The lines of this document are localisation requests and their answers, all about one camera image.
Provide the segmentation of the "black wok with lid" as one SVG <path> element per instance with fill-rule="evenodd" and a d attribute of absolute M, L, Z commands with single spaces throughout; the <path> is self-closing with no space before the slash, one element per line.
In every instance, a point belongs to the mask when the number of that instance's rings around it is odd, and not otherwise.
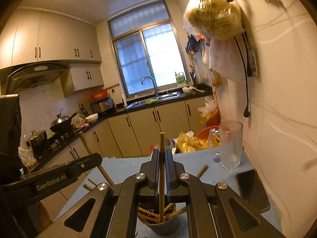
<path fill-rule="evenodd" d="M 67 115 L 62 115 L 62 110 L 56 116 L 56 119 L 51 122 L 50 130 L 54 133 L 65 133 L 73 128 L 72 119 L 74 116 L 78 114 L 78 112 L 74 112 L 70 117 Z"/>

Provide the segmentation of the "yellow plastic bag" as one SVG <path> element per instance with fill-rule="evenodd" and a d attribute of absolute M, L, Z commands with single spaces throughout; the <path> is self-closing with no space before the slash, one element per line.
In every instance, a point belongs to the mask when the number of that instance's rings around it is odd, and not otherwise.
<path fill-rule="evenodd" d="M 219 147 L 220 144 L 219 134 L 213 135 L 210 139 L 207 138 L 205 140 L 180 132 L 176 141 L 176 148 L 179 149 L 181 153 L 189 153 Z"/>

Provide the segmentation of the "kitchen window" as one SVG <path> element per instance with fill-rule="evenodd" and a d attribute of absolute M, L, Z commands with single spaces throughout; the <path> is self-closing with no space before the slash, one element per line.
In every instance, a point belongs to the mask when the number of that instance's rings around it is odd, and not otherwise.
<path fill-rule="evenodd" d="M 108 27 L 124 94 L 128 99 L 177 88 L 175 73 L 189 72 L 165 1 L 131 9 Z"/>

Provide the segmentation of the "green detergent bottle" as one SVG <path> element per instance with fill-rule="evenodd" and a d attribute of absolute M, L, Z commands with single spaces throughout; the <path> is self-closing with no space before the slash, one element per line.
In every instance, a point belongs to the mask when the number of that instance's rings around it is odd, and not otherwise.
<path fill-rule="evenodd" d="M 176 83 L 179 88 L 185 87 L 186 83 L 186 75 L 183 72 L 175 73 Z"/>

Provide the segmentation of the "black range hood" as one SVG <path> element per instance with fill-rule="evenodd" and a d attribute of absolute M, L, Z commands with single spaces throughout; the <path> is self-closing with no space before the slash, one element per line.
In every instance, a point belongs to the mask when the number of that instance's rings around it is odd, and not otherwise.
<path fill-rule="evenodd" d="M 10 95 L 54 82 L 70 66 L 57 61 L 20 64 L 1 69 L 1 94 Z"/>

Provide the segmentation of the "silver toaster appliance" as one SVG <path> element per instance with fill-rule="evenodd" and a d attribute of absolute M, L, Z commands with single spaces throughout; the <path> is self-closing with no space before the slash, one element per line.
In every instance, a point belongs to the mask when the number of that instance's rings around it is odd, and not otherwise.
<path fill-rule="evenodd" d="M 104 113 L 114 107 L 113 99 L 109 96 L 90 103 L 93 113 Z"/>

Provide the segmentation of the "white plastic bag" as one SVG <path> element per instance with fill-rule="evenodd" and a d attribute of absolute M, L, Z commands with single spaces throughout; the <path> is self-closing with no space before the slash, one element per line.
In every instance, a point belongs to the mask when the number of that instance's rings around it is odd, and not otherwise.
<path fill-rule="evenodd" d="M 210 59 L 212 69 L 225 79 L 233 82 L 245 80 L 243 62 L 233 38 L 226 41 L 211 39 Z"/>

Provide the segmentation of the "black utensil holder cup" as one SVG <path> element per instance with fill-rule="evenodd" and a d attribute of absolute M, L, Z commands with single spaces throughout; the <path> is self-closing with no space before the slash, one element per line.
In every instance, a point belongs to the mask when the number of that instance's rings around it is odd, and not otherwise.
<path fill-rule="evenodd" d="M 176 211 L 176 206 L 172 205 L 167 208 L 169 203 L 165 201 L 164 203 L 164 217 L 168 214 Z M 144 208 L 153 213 L 159 214 L 159 202 L 155 203 L 140 203 L 139 207 Z M 147 226 L 150 230 L 152 230 L 155 234 L 161 236 L 168 236 L 175 232 L 177 232 L 180 228 L 180 220 L 179 217 L 173 217 L 169 220 L 165 220 L 160 222 L 158 218 L 154 218 L 151 215 L 143 214 L 142 212 L 137 212 L 137 218 L 140 220 L 142 224 Z"/>

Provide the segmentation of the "clear glass mug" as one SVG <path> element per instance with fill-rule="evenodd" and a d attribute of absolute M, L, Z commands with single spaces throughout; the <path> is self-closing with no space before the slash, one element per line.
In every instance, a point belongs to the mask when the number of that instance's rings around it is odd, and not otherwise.
<path fill-rule="evenodd" d="M 211 128 L 207 145 L 214 159 L 225 169 L 240 165 L 242 154 L 243 124 L 239 121 L 225 121 L 217 128 Z"/>

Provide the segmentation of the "black smartphone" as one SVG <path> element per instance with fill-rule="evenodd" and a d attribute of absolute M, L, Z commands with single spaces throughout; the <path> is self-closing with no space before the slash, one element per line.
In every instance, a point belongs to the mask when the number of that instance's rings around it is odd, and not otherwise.
<path fill-rule="evenodd" d="M 258 213 L 263 213 L 271 208 L 266 190 L 255 169 L 235 175 L 240 196 Z"/>

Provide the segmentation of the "plastic bag with noodles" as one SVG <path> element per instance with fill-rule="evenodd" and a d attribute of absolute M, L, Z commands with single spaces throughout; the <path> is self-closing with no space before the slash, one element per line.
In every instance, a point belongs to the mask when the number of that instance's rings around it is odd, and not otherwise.
<path fill-rule="evenodd" d="M 189 0 L 183 22 L 192 35 L 222 41 L 244 32 L 237 0 Z"/>

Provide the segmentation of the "wooden chopstick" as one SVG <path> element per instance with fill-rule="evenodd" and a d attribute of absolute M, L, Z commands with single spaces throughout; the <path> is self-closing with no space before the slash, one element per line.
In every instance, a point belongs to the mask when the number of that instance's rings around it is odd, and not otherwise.
<path fill-rule="evenodd" d="M 90 179 L 90 178 L 88 178 L 88 181 L 90 182 L 90 183 L 92 183 L 94 186 L 97 186 L 98 184 L 96 183 L 96 182 L 94 182 L 92 179 Z"/>
<path fill-rule="evenodd" d="M 197 173 L 197 178 L 201 178 L 202 177 L 202 175 L 208 170 L 208 168 L 209 168 L 209 166 L 208 165 L 204 165 L 201 169 L 200 169 L 200 171 Z"/>
<path fill-rule="evenodd" d="M 164 221 L 164 149 L 165 149 L 165 133 L 160 133 L 159 143 L 159 221 Z"/>
<path fill-rule="evenodd" d="M 88 190 L 88 191 L 92 191 L 93 190 L 93 188 L 92 187 L 90 187 L 89 185 L 87 185 L 87 184 L 83 184 L 83 187 L 86 189 L 86 190 Z"/>
<path fill-rule="evenodd" d="M 153 213 L 153 212 L 148 211 L 148 210 L 141 208 L 141 207 L 138 208 L 138 211 L 142 212 L 143 214 L 151 215 L 154 218 L 158 218 L 158 219 L 160 218 L 159 214 Z"/>
<path fill-rule="evenodd" d="M 106 179 L 106 181 L 113 186 L 115 183 L 113 180 L 110 178 L 108 173 L 105 171 L 105 169 L 102 167 L 102 157 L 98 153 L 94 153 L 90 146 L 88 145 L 88 142 L 86 141 L 83 132 L 79 132 L 79 137 L 86 148 L 88 154 L 90 155 L 91 160 L 94 162 L 94 165 L 98 168 L 100 173 L 103 175 L 103 177 Z"/>
<path fill-rule="evenodd" d="M 171 218 L 173 218 L 173 217 L 177 217 L 177 216 L 179 216 L 179 215 L 181 215 L 181 214 L 183 214 L 183 213 L 185 213 L 185 212 L 186 212 L 186 207 L 183 207 L 183 208 L 181 208 L 181 209 L 179 209 L 179 210 L 177 210 L 177 211 L 174 211 L 174 212 L 171 213 L 171 214 L 166 215 L 166 216 L 164 217 L 164 219 L 165 219 L 165 220 L 169 220 L 169 219 L 171 219 Z"/>

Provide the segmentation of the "red plastic basin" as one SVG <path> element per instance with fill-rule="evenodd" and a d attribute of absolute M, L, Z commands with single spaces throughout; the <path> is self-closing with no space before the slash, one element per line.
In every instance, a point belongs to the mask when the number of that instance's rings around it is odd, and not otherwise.
<path fill-rule="evenodd" d="M 219 129 L 218 125 L 206 127 L 205 129 L 203 129 L 202 131 L 200 131 L 196 135 L 196 138 L 199 138 L 199 139 L 202 139 L 202 140 L 207 140 L 210 130 L 218 130 L 218 129 Z"/>

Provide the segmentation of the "red bowl on appliance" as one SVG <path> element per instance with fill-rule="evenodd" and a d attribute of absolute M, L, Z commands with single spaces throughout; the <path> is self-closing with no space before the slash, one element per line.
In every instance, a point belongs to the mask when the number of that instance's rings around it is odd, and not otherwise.
<path fill-rule="evenodd" d="M 107 90 L 101 90 L 90 95 L 93 101 L 97 101 L 99 99 L 103 99 L 107 96 Z"/>

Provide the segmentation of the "blue table cloth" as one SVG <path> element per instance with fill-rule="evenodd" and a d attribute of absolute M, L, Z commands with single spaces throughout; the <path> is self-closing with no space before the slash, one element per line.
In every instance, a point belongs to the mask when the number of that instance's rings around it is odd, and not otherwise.
<path fill-rule="evenodd" d="M 167 187 L 160 190 L 159 159 L 154 151 L 152 159 L 123 183 L 99 184 L 41 236 L 134 237 L 139 205 L 157 200 L 186 204 L 190 237 L 282 236 L 226 183 L 204 184 L 186 173 L 171 151 L 164 156 Z"/>

